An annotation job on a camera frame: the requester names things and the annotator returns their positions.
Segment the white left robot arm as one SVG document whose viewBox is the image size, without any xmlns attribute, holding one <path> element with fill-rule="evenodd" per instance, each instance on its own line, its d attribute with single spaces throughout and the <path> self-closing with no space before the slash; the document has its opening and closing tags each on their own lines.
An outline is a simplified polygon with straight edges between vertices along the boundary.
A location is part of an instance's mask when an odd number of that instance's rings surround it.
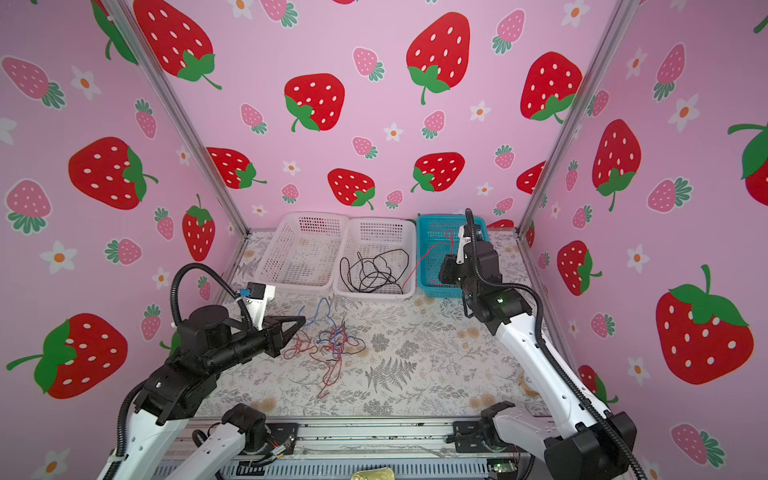
<svg viewBox="0 0 768 480">
<path fill-rule="evenodd" d="M 232 297 L 240 317 L 222 305 L 207 305 L 183 318 L 179 287 L 191 270 L 212 277 Z M 305 325 L 303 316 L 272 316 L 266 307 L 275 297 L 272 285 L 250 282 L 235 290 L 202 263 L 180 268 L 170 286 L 171 313 L 178 345 L 165 363 L 136 385 L 123 400 L 117 419 L 117 445 L 100 472 L 102 479 L 150 479 L 187 428 L 220 376 L 260 354 L 280 357 Z M 293 451 L 297 430 L 274 434 L 263 412 L 243 403 L 221 421 L 170 474 L 173 479 L 213 479 L 236 456 L 257 454 L 256 469 Z"/>
</svg>

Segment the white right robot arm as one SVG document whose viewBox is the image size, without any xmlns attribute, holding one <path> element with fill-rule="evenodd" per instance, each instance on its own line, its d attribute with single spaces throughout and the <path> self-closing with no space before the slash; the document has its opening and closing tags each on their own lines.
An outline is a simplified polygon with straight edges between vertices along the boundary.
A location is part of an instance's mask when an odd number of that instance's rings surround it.
<svg viewBox="0 0 768 480">
<path fill-rule="evenodd" d="M 624 412 L 614 414 L 592 393 L 543 333 L 543 302 L 531 287 L 504 281 L 498 253 L 484 240 L 471 210 L 458 233 L 455 253 L 445 257 L 439 280 L 458 287 L 467 318 L 483 324 L 533 381 L 554 422 L 551 433 L 524 422 L 511 403 L 486 410 L 486 442 L 514 445 L 543 461 L 554 479 L 616 479 L 646 476 L 633 453 L 637 428 Z"/>
</svg>

